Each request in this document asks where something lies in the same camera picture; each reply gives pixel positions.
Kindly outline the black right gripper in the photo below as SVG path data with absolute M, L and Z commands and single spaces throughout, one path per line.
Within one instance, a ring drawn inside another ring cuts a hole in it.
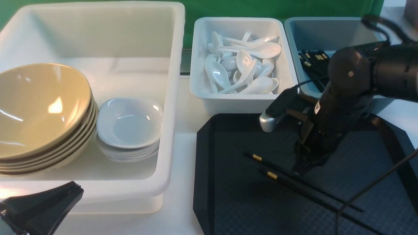
M 327 162 L 374 94 L 372 82 L 329 82 L 321 98 L 305 115 L 297 112 L 296 106 L 309 97 L 299 95 L 296 86 L 288 89 L 287 95 L 287 109 L 303 122 L 294 147 L 296 157 L 292 172 L 305 175 Z

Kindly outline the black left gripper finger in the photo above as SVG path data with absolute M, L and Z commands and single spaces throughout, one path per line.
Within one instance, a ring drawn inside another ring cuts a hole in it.
M 71 181 L 43 192 L 6 198 L 0 204 L 0 233 L 53 235 L 83 193 L 84 189 Z

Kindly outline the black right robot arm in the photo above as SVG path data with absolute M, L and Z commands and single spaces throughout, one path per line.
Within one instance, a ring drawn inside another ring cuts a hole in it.
M 375 95 L 417 102 L 417 44 L 369 43 L 336 51 L 329 82 L 303 122 L 292 171 L 324 165 Z

